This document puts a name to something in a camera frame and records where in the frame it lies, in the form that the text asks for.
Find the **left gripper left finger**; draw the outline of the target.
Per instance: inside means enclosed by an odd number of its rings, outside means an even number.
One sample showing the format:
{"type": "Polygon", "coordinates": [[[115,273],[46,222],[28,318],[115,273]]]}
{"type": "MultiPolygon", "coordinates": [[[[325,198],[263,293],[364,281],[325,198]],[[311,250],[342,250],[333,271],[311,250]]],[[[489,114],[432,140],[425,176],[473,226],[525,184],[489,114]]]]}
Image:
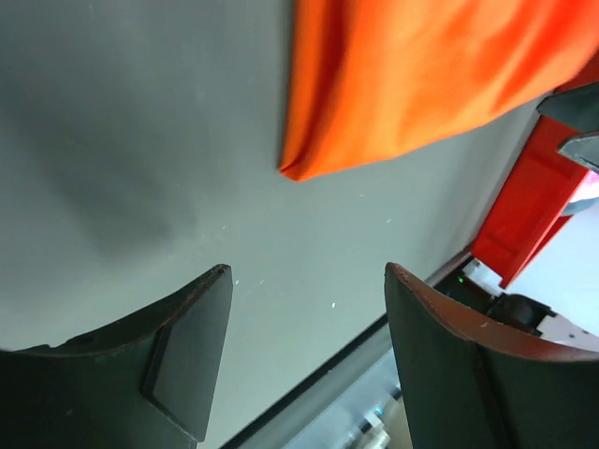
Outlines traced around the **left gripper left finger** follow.
{"type": "Polygon", "coordinates": [[[206,438],[233,296],[219,264],[57,347],[1,354],[5,448],[194,448],[206,438]]]}

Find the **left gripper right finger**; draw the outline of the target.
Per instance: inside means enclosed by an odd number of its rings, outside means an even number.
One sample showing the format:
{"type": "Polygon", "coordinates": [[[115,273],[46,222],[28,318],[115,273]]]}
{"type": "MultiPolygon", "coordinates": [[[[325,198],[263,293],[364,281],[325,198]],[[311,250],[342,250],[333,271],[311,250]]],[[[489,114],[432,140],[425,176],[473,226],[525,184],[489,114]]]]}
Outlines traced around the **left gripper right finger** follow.
{"type": "Polygon", "coordinates": [[[598,354],[542,340],[385,273],[393,351],[415,448],[595,448],[598,354]]]}

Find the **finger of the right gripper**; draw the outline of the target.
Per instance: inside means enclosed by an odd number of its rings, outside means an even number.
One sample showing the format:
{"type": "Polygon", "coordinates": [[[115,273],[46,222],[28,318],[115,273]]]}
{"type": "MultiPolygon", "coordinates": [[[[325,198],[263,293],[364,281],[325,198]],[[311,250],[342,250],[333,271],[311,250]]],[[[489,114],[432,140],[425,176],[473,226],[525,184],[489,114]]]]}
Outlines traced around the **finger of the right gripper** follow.
{"type": "Polygon", "coordinates": [[[599,126],[599,82],[595,81],[546,97],[536,108],[551,120],[581,133],[597,132],[599,126]]]}
{"type": "Polygon", "coordinates": [[[588,170],[599,171],[597,133],[584,133],[566,139],[559,145],[558,153],[588,170]]]}

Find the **orange t shirt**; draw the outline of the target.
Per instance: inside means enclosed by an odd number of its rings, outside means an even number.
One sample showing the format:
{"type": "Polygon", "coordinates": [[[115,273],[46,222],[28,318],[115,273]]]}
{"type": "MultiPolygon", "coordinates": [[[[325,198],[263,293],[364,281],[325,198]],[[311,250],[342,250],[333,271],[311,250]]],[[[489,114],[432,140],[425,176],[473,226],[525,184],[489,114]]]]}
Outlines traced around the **orange t shirt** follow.
{"type": "Polygon", "coordinates": [[[470,131],[597,48],[594,1],[298,1],[281,173],[306,181],[470,131]]]}

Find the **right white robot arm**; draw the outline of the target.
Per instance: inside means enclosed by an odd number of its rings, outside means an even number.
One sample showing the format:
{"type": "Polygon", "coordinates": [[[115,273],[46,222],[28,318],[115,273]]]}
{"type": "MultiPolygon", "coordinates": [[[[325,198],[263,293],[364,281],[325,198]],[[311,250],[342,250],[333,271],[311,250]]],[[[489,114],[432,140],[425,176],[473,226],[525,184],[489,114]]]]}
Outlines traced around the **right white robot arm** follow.
{"type": "Polygon", "coordinates": [[[536,337],[595,350],[598,339],[549,306],[506,287],[574,215],[598,202],[598,84],[547,96],[539,120],[472,246],[472,280],[494,272],[490,318],[536,337]]]}

